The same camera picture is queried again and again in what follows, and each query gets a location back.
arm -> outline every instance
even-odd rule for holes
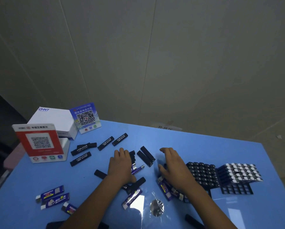
[[[237,229],[224,212],[209,197],[191,175],[189,169],[173,148],[161,148],[168,170],[158,165],[163,177],[175,188],[184,192],[208,229]]]
[[[131,165],[128,150],[115,150],[114,158],[110,158],[105,179],[60,228],[98,228],[106,209],[120,188],[129,182],[136,182],[134,175],[131,175]]]

hand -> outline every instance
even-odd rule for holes
[[[114,180],[120,184],[125,185],[129,182],[136,182],[136,178],[131,174],[131,157],[128,150],[120,148],[119,151],[114,151],[114,157],[110,158],[109,170],[107,175],[114,177]]]
[[[168,170],[158,165],[162,176],[168,180],[176,189],[185,192],[193,185],[198,185],[189,169],[173,148],[161,148],[166,157]]]

left hand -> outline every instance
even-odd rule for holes
[[[114,157],[110,158],[109,170],[107,175],[114,177],[120,186],[129,182],[136,182],[136,178],[131,174],[131,157],[128,150],[120,148],[114,151]]]

right hand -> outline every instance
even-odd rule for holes
[[[173,148],[161,148],[160,151],[165,154],[168,170],[162,165],[158,165],[158,168],[172,186],[185,192],[188,188],[198,185],[184,161]]]

qr code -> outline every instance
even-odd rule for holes
[[[96,121],[92,110],[77,114],[77,118],[81,125],[87,125]]]
[[[49,138],[45,137],[31,137],[31,140],[36,149],[53,148],[50,144]]]

